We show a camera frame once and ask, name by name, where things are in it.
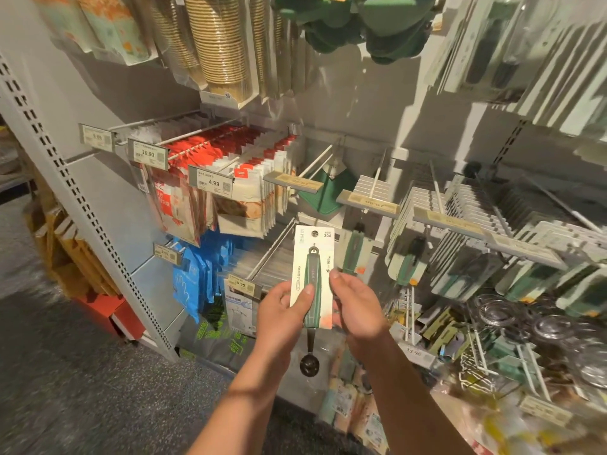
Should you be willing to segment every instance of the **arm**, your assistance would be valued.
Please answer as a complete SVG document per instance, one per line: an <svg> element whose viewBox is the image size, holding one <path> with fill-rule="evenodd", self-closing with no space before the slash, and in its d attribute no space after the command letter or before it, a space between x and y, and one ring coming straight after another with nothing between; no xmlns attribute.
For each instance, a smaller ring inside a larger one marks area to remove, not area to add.
<svg viewBox="0 0 607 455"><path fill-rule="evenodd" d="M306 286L289 308L291 281L269 291L257 313L253 351L221 399L189 455L260 454L272 404L290 355L312 305L314 287Z"/></svg>
<svg viewBox="0 0 607 455"><path fill-rule="evenodd" d="M368 372L390 451L471 454L390 335L375 293L355 276L337 270L331 271L330 282L339 298L333 323L346 330L350 351Z"/></svg>

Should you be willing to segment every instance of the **hand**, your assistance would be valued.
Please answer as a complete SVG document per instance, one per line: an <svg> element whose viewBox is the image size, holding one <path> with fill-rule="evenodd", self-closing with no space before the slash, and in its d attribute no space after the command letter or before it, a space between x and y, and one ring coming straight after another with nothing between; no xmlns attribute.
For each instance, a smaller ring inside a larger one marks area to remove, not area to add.
<svg viewBox="0 0 607 455"><path fill-rule="evenodd" d="M268 364L275 364L281 376L289 367L291 352L304 327L303 319L312 306L314 285L304 287L291 307L290 291L291 281L277 284L257 311L257 340L253 352L264 357Z"/></svg>
<svg viewBox="0 0 607 455"><path fill-rule="evenodd" d="M354 356L364 361L371 351L369 344L388 332L375 292L356 276L343 274L336 269L329 274L329 283L338 300L333 300L333 324L348 334L348 345Z"/></svg>

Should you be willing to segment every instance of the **floor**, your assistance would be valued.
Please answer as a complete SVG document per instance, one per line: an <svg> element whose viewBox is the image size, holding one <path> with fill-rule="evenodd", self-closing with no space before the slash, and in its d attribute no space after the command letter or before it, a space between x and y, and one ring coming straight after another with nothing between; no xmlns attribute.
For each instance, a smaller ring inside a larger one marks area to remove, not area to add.
<svg viewBox="0 0 607 455"><path fill-rule="evenodd" d="M121 343L62 297L21 220L21 193L0 195L0 454L184 453L228 379ZM360 451L275 404L264 453Z"/></svg>

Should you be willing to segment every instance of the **left hand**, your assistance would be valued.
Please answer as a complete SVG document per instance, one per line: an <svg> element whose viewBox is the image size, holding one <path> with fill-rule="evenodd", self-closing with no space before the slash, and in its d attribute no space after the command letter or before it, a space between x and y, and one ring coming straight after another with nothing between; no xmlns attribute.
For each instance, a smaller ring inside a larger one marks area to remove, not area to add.
<svg viewBox="0 0 607 455"><path fill-rule="evenodd" d="M304 327L303 319L312 306L314 285L308 284L291 307L290 292L291 281L277 284L257 311L257 340L253 352L263 357L269 366L276 366L281 376L289 367L291 351Z"/></svg>

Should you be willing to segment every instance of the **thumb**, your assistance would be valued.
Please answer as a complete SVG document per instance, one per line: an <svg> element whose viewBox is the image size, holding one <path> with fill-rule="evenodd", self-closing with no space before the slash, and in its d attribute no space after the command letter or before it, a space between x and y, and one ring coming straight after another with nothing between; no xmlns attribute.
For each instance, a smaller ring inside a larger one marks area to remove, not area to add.
<svg viewBox="0 0 607 455"><path fill-rule="evenodd" d="M331 289L333 289L333 292L338 296L341 303L348 303L348 300L352 300L356 296L352 288L345 279L343 279L341 273L335 268L332 269L329 274L329 283Z"/></svg>
<svg viewBox="0 0 607 455"><path fill-rule="evenodd" d="M314 284L308 284L303 290L299 293L299 297L289 308L290 311L295 313L299 319L303 321L304 316L310 310L312 306L312 301L314 300Z"/></svg>

